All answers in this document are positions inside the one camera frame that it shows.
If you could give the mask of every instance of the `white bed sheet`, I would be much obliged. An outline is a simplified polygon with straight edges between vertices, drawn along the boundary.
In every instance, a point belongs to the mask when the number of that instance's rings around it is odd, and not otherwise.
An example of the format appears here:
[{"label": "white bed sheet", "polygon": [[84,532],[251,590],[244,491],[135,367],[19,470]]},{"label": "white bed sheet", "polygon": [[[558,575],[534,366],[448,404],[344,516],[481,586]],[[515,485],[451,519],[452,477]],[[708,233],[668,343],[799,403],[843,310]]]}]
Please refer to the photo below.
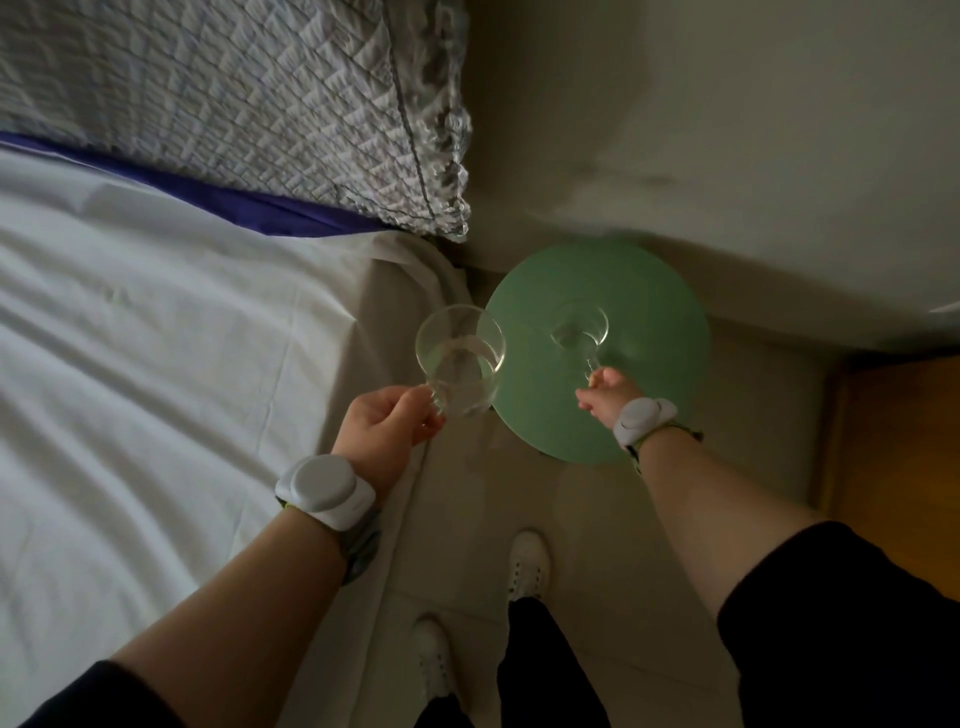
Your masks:
[{"label": "white bed sheet", "polygon": [[[417,379],[466,291],[403,233],[267,238],[0,149],[0,724],[203,584],[276,513],[350,399]],[[346,725],[412,474],[281,720]]]}]

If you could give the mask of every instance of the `wooden floor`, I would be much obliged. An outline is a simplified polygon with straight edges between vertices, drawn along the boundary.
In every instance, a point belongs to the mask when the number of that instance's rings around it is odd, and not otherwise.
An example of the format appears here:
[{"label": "wooden floor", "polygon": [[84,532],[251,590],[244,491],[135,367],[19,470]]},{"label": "wooden floor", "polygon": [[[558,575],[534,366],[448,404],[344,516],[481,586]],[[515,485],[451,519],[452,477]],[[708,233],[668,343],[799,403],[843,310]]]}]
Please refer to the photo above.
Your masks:
[{"label": "wooden floor", "polygon": [[960,599],[960,356],[843,377],[818,506]]}]

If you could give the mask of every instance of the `leg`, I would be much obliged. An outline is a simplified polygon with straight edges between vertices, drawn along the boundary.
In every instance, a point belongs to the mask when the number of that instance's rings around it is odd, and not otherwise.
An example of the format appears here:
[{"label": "leg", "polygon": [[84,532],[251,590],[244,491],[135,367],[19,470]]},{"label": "leg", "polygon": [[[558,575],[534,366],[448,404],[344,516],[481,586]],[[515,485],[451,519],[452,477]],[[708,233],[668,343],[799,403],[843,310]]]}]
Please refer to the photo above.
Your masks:
[{"label": "leg", "polygon": [[411,639],[427,699],[415,728],[472,728],[461,708],[463,701],[453,672],[450,640],[444,629],[435,619],[424,617],[414,624]]},{"label": "leg", "polygon": [[414,728],[473,728],[473,723],[460,710],[457,696],[451,693],[427,703]]},{"label": "leg", "polygon": [[609,726],[564,633],[540,601],[549,586],[550,554],[539,534],[517,535],[511,565],[510,639],[496,673],[503,728]]}]

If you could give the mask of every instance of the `clear glass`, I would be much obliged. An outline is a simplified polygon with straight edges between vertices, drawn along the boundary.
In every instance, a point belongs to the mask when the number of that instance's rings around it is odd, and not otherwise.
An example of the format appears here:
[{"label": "clear glass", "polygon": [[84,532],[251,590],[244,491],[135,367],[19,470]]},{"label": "clear glass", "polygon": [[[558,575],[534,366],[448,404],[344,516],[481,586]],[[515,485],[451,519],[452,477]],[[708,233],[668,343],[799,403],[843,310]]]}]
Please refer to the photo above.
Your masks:
[{"label": "clear glass", "polygon": [[507,343],[487,311],[451,305],[432,314],[417,332],[417,360],[447,417],[465,417],[493,404]]},{"label": "clear glass", "polygon": [[561,356],[589,381],[600,368],[597,352],[610,333],[610,321],[603,308],[587,301],[567,301],[557,306],[550,338]]}]

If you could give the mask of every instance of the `white wrist device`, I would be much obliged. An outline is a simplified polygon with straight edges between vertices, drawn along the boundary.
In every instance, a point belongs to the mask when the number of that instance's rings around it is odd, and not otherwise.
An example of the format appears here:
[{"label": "white wrist device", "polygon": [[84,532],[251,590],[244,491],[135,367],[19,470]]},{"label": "white wrist device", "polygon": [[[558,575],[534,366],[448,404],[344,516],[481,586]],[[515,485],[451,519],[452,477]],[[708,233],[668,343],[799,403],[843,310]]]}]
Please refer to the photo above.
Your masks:
[{"label": "white wrist device", "polygon": [[620,447],[626,449],[676,417],[677,405],[672,401],[640,397],[623,405],[613,426],[613,437]]},{"label": "white wrist device", "polygon": [[376,493],[338,455],[310,455],[276,482],[276,497],[334,531],[349,531],[373,508]]},{"label": "white wrist device", "polygon": [[310,455],[276,482],[276,497],[334,531],[347,560],[344,584],[362,574],[380,546],[376,493],[339,455]]}]

